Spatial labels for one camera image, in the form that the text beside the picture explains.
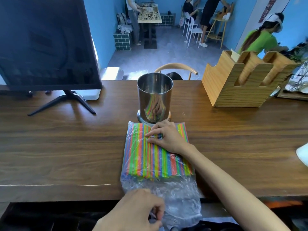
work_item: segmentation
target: green shirt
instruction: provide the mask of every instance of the green shirt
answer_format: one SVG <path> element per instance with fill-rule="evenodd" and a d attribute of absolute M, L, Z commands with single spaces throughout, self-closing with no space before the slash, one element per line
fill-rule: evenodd
<path fill-rule="evenodd" d="M 245 38 L 245 41 L 255 31 L 257 30 L 253 30 L 249 32 L 249 34 Z M 269 51 L 275 48 L 276 46 L 278 46 L 278 43 L 277 43 L 275 36 L 273 36 L 268 31 L 261 31 L 260 36 L 249 46 L 247 51 L 255 51 L 257 52 L 257 54 L 259 54 L 263 50 Z"/>

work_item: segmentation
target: clear plastic packaging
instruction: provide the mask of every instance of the clear plastic packaging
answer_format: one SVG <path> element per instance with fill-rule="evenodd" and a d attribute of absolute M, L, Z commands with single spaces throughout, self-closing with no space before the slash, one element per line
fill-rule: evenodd
<path fill-rule="evenodd" d="M 184 123 L 176 124 L 188 142 Z M 201 203 L 195 170 L 179 155 L 171 154 L 157 145 L 147 143 L 144 135 L 151 128 L 141 123 L 128 123 L 121 184 L 125 193 L 148 188 L 164 198 L 163 224 L 191 227 L 201 219 Z"/>

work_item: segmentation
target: person in black clothing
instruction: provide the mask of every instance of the person in black clothing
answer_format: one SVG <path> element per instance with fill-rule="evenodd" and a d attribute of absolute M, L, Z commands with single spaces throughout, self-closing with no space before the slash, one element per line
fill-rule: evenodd
<path fill-rule="evenodd" d="M 193 17 L 193 19 L 195 20 L 195 24 L 199 24 L 200 23 L 200 17 L 198 16 L 199 10 L 198 9 L 194 10 L 194 7 L 196 7 L 201 0 L 196 0 L 193 5 L 190 3 L 191 1 L 192 0 L 185 1 L 183 5 L 183 12 L 189 13 L 189 15 Z"/>
<path fill-rule="evenodd" d="M 202 14 L 201 21 L 200 21 L 201 28 L 203 30 L 202 39 L 201 39 L 201 46 L 203 46 L 205 48 L 207 47 L 207 44 L 204 42 L 205 33 L 206 33 L 207 28 L 210 25 L 210 20 L 213 17 L 215 10 L 218 6 L 218 3 L 220 1 L 225 7 L 227 7 L 227 8 L 230 7 L 230 5 L 225 0 L 207 0 L 205 6 L 203 8 L 203 14 Z"/>

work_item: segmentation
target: monitor stand leg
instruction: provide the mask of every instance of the monitor stand leg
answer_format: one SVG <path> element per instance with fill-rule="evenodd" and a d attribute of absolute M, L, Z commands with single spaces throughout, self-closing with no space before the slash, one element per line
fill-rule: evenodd
<path fill-rule="evenodd" d="M 40 107 L 38 110 L 28 114 L 28 116 L 32 116 L 36 113 L 39 113 L 45 109 L 48 109 L 62 101 L 66 101 L 66 100 L 77 100 L 79 101 L 79 103 L 81 103 L 90 113 L 92 114 L 96 114 L 96 112 L 91 108 L 90 105 L 88 105 L 88 103 L 86 102 L 86 100 L 79 94 L 76 94 L 76 92 L 73 92 L 71 90 L 63 90 L 65 95 L 59 96 L 56 99 L 50 101 L 49 103 L 43 105 L 42 107 Z"/>

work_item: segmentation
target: curved wooden chair backrest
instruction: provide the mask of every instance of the curved wooden chair backrest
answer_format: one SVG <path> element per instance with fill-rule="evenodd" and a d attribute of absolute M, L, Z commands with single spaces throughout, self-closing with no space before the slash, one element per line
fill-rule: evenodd
<path fill-rule="evenodd" d="M 188 71 L 190 71 L 188 80 L 190 80 L 192 73 L 194 73 L 195 75 L 198 75 L 198 71 L 196 71 L 195 69 L 191 68 L 190 66 L 184 65 L 182 63 L 169 63 L 169 64 L 166 64 L 166 65 L 163 65 L 163 66 L 157 68 L 155 70 L 155 73 L 157 73 L 157 72 L 161 73 L 161 71 L 163 69 L 184 69 L 184 70 L 188 70 Z"/>

